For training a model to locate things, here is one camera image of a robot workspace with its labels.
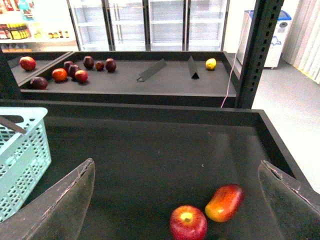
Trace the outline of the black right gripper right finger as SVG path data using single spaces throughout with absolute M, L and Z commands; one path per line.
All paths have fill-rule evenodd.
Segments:
M 320 238 L 320 194 L 268 161 L 257 170 L 262 195 L 281 240 Z

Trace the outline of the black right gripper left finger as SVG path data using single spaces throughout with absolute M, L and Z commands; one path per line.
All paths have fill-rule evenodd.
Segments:
M 0 224 L 2 240 L 76 240 L 92 198 L 95 163 L 89 158 Z

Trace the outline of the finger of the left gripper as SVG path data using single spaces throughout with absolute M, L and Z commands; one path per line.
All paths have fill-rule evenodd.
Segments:
M 21 134 L 27 133 L 27 131 L 25 129 L 23 129 L 22 127 L 18 126 L 14 122 L 12 122 L 2 116 L 0 117 L 0 124 L 7 127 L 8 129 L 15 131 L 16 133 L 21 133 Z

